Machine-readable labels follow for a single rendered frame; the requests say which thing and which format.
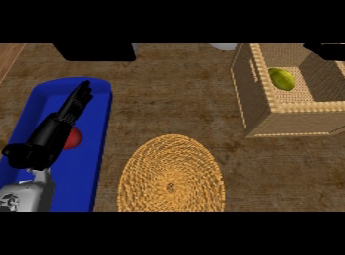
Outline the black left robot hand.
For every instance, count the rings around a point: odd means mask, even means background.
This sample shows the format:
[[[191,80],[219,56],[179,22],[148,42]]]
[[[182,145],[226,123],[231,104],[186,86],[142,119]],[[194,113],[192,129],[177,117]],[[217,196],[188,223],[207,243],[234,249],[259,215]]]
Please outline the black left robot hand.
[[[26,142],[4,146],[1,154],[10,167],[41,171],[53,165],[92,97],[90,81],[84,80],[68,95],[59,110],[44,117]]]

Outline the round woven straw placemat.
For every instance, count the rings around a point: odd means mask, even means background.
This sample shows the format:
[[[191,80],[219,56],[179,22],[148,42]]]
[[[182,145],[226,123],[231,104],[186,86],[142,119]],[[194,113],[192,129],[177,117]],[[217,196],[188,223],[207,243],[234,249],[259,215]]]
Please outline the round woven straw placemat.
[[[136,149],[123,169],[120,212],[223,212],[225,182],[214,157],[191,137],[165,134]]]

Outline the square wicker basket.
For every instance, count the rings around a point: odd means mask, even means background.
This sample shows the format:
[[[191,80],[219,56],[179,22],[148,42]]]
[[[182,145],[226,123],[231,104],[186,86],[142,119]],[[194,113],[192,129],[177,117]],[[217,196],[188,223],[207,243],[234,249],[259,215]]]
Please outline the square wicker basket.
[[[293,74],[293,90],[273,86],[269,68]],[[345,61],[324,60],[299,43],[241,43],[231,72],[245,137],[345,131]]]

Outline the green pear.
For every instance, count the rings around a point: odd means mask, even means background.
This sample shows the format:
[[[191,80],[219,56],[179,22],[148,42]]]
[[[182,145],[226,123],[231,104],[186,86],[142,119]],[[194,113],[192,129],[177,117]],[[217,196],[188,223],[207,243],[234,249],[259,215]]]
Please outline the green pear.
[[[294,89],[294,76],[287,70],[269,68],[268,74],[272,84],[279,90],[290,91]]]

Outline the red apple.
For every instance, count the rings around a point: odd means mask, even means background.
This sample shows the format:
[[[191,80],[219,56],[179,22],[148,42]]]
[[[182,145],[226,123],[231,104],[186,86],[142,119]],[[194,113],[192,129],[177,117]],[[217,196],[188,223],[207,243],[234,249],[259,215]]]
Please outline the red apple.
[[[63,145],[63,149],[72,149],[75,148],[81,143],[81,133],[77,127],[72,127],[66,142]]]

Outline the blue oblong tray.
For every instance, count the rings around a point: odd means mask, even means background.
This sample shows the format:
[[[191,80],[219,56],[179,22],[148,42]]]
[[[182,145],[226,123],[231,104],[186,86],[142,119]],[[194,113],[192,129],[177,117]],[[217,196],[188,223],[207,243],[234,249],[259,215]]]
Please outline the blue oblong tray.
[[[47,212],[89,212],[93,210],[112,101],[109,82],[90,77],[66,77],[37,85],[31,91],[6,144],[26,142],[44,117],[50,112],[59,110],[68,95],[84,80],[90,81],[93,97],[74,124],[81,133],[81,143],[75,148],[62,150],[49,167],[55,194]],[[7,158],[1,154],[0,189],[7,184],[32,180],[34,175],[28,170],[10,167]]]

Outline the pale grey object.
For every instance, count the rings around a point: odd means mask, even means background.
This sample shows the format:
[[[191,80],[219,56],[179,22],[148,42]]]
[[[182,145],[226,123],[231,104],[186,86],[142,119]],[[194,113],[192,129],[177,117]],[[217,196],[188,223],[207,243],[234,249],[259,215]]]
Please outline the pale grey object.
[[[223,51],[232,51],[235,50],[236,43],[208,43],[208,45]]]

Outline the black box-shaped appliance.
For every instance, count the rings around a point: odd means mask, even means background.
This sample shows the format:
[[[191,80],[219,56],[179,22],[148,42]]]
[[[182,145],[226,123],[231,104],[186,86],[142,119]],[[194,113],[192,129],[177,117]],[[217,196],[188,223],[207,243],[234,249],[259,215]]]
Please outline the black box-shaped appliance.
[[[345,61],[345,44],[304,43],[303,47],[324,60]]]

